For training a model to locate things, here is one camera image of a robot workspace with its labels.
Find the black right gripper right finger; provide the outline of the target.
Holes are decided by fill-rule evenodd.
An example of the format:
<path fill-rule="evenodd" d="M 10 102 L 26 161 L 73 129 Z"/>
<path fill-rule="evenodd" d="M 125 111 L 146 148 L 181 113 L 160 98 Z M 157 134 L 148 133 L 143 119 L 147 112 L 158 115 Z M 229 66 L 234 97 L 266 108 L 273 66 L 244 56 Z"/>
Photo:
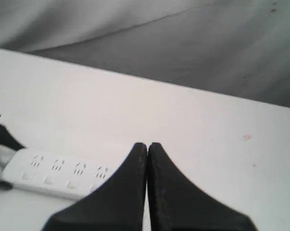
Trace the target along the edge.
<path fill-rule="evenodd" d="M 206 194 L 173 163 L 160 143 L 149 147 L 147 185 L 153 231 L 255 231 L 240 213 Z"/>

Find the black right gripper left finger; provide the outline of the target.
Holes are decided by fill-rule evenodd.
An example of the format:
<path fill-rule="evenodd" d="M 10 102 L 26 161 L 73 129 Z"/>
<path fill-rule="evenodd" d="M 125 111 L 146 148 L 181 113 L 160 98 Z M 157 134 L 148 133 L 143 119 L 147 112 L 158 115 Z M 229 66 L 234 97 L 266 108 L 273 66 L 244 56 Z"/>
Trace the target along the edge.
<path fill-rule="evenodd" d="M 53 214 L 45 231 L 140 231 L 146 196 L 147 147 L 135 143 L 116 172 L 98 189 Z"/>

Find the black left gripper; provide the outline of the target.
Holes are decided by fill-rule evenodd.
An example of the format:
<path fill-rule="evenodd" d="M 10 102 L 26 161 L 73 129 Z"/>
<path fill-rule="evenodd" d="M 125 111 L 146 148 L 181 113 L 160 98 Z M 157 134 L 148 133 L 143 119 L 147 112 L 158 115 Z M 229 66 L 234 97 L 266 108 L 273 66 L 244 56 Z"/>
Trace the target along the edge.
<path fill-rule="evenodd" d="M 19 151 L 25 148 L 2 124 L 0 124 L 0 145 L 10 148 L 14 151 Z M 6 181 L 0 180 L 0 189 L 11 190 L 12 185 Z"/>

